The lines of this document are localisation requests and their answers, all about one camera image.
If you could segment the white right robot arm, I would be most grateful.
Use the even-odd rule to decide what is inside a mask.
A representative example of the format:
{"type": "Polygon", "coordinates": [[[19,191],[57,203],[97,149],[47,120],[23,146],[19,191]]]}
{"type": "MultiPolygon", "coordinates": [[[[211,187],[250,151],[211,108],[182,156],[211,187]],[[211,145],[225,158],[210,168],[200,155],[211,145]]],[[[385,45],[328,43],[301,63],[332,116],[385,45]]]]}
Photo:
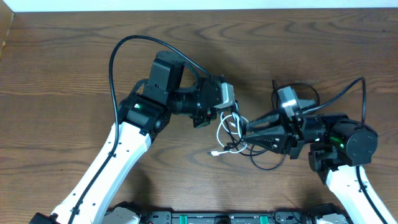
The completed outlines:
{"type": "Polygon", "coordinates": [[[364,122],[343,113],[296,113],[274,110],[243,128],[243,140],[276,154],[297,159],[309,144],[308,161],[324,185],[337,197],[352,223],[395,223],[367,178],[378,135],[364,122]]]}

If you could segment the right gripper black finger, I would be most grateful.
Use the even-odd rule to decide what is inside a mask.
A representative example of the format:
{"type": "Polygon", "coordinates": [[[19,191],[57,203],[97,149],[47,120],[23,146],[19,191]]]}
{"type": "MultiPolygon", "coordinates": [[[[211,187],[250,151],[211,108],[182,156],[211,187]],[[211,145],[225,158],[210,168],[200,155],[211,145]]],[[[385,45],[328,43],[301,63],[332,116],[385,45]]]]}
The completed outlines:
{"type": "Polygon", "coordinates": [[[244,137],[246,143],[263,147],[276,154],[284,153],[287,139],[288,134],[282,126],[267,128],[244,137]]]}
{"type": "Polygon", "coordinates": [[[279,113],[267,113],[258,119],[248,122],[247,130],[263,130],[279,122],[279,113]]]}

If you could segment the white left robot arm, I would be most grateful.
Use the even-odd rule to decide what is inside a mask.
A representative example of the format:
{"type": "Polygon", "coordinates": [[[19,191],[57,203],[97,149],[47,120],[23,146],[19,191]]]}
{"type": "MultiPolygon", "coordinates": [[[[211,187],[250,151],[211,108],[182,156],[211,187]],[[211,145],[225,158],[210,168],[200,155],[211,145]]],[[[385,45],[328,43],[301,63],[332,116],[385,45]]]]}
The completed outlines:
{"type": "Polygon", "coordinates": [[[209,125],[234,104],[233,86],[222,77],[195,75],[180,86],[191,68],[181,55],[157,53],[147,79],[136,83],[118,106],[118,119],[99,154],[77,186],[50,215],[36,213],[31,223],[139,223],[141,215],[126,205],[108,207],[138,159],[168,125],[172,114],[185,114],[194,128],[209,125]]]}

